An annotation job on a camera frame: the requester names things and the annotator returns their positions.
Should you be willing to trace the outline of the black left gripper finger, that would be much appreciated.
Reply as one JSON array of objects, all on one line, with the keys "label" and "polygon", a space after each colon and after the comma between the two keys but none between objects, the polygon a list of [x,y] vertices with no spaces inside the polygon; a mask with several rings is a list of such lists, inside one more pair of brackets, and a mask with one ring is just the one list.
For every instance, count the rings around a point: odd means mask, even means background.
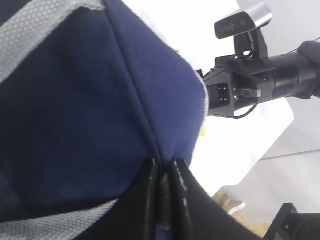
[{"label": "black left gripper finger", "polygon": [[154,240],[159,164],[147,159],[128,191],[77,240]]}]

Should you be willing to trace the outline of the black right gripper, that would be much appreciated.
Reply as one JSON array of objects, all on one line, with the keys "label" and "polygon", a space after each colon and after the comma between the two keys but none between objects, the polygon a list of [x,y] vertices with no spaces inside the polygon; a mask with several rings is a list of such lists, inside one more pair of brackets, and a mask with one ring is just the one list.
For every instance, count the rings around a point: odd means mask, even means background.
[{"label": "black right gripper", "polygon": [[275,68],[267,60],[237,59],[234,55],[215,59],[215,67],[206,74],[197,70],[206,81],[209,95],[208,114],[233,118],[235,112],[273,99]]}]

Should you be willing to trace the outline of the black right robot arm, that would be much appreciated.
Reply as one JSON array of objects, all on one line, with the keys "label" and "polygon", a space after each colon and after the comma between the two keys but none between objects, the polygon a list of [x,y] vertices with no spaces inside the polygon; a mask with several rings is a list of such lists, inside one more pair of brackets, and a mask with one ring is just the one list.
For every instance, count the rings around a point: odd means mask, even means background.
[{"label": "black right robot arm", "polygon": [[203,81],[208,115],[239,119],[235,112],[280,98],[320,96],[320,43],[305,41],[287,54],[265,59],[218,57]]}]

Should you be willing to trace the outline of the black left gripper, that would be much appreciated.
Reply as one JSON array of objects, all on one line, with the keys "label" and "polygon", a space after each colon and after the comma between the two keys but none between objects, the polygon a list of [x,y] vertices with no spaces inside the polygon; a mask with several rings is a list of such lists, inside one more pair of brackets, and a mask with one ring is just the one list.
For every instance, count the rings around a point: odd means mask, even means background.
[{"label": "black left gripper", "polygon": [[[212,200],[181,158],[172,163],[172,231],[175,240],[260,239]],[[320,214],[284,203],[263,239],[319,240]]]}]

